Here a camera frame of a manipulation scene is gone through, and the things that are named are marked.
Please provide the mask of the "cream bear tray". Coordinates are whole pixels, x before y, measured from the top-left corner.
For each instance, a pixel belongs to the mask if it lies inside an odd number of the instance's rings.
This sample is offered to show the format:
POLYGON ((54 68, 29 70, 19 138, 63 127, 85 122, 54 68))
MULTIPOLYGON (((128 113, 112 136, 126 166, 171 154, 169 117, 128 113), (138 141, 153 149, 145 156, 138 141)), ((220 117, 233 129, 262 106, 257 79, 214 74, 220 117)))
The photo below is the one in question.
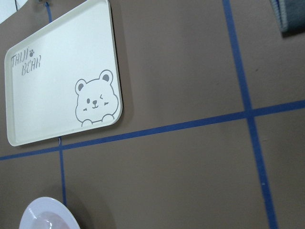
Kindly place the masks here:
POLYGON ((87 0, 14 45, 4 73, 12 146, 116 123, 123 105, 110 3, 87 0))

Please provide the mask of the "white plate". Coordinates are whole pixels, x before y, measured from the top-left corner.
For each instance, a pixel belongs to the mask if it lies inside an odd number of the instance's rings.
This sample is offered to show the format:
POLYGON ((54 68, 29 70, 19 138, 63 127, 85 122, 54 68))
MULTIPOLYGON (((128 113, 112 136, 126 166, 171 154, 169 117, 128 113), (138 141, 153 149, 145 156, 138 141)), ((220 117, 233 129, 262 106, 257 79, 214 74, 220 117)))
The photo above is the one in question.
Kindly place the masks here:
POLYGON ((26 207, 19 228, 79 229, 80 226, 73 214, 61 202, 51 197, 40 197, 26 207))

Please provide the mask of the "grey folded cloth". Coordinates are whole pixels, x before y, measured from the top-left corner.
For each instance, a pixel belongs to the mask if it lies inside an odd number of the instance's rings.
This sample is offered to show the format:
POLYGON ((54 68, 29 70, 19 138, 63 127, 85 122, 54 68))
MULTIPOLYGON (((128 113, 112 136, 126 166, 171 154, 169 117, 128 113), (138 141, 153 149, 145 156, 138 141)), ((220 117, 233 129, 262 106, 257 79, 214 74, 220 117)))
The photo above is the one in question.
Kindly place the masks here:
POLYGON ((305 0, 270 0, 281 33, 305 30, 305 0))

